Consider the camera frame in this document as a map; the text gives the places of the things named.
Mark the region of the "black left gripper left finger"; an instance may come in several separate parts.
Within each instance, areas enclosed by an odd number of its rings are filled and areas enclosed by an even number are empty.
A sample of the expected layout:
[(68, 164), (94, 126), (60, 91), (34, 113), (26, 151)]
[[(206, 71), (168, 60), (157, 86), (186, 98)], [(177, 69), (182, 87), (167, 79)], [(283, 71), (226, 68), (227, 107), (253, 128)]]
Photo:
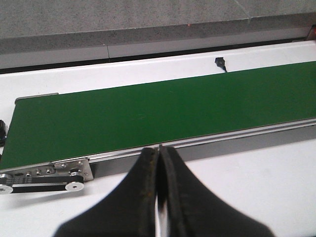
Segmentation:
[(144, 148), (126, 177), (104, 199), (62, 224), (56, 237), (155, 236), (158, 151)]

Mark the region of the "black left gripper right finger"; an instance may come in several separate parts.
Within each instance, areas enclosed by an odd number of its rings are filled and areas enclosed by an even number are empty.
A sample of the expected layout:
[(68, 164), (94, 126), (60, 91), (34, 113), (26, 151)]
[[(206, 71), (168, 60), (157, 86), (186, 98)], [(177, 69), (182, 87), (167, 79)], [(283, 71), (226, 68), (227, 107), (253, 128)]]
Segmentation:
[(159, 148), (158, 209), (168, 237), (274, 236), (210, 191), (173, 147)]

